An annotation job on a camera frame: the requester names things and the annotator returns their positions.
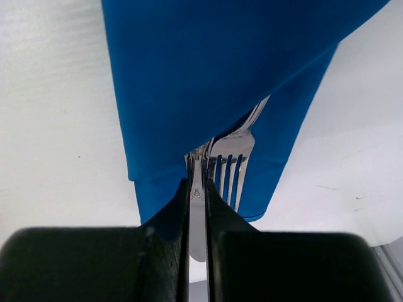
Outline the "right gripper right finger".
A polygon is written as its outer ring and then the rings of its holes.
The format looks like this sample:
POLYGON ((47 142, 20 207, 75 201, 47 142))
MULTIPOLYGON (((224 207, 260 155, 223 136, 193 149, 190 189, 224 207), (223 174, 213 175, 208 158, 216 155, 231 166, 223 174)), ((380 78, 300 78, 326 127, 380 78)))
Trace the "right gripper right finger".
POLYGON ((261 232, 205 183, 210 301, 392 301, 368 244, 348 233, 261 232))

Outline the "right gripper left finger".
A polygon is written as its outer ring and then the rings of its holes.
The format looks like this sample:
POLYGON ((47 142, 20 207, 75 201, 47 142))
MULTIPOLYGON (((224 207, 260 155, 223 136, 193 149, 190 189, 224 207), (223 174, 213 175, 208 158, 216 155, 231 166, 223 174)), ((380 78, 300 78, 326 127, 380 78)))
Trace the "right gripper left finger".
POLYGON ((187 301, 190 187, 138 227, 33 227, 1 249, 2 301, 187 301))

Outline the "silver table knife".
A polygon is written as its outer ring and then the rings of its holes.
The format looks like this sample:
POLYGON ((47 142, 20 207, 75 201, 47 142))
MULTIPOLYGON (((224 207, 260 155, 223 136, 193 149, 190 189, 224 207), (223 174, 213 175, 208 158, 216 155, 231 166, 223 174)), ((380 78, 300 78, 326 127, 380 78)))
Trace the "silver table knife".
POLYGON ((198 261, 207 260, 205 222, 205 179, 210 142, 194 149, 185 157, 190 182, 190 256, 198 261))

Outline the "silver fork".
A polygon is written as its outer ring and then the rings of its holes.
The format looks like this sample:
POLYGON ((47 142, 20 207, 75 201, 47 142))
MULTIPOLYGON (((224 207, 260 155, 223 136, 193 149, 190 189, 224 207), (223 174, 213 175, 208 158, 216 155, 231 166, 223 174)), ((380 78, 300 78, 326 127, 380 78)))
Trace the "silver fork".
POLYGON ((218 186, 220 197, 234 211, 239 211, 246 170, 255 145, 251 128, 269 98, 256 105, 245 122, 228 135, 212 139, 208 159, 208 178, 218 186))

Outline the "blue satin napkin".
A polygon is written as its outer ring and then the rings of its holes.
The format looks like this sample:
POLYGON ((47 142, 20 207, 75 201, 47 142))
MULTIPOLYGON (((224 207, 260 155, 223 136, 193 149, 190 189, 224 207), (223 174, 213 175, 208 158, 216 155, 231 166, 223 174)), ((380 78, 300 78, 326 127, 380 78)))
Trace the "blue satin napkin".
POLYGON ((141 222, 174 196, 188 152, 266 99, 239 214, 261 218, 341 40, 385 1, 103 1, 141 222))

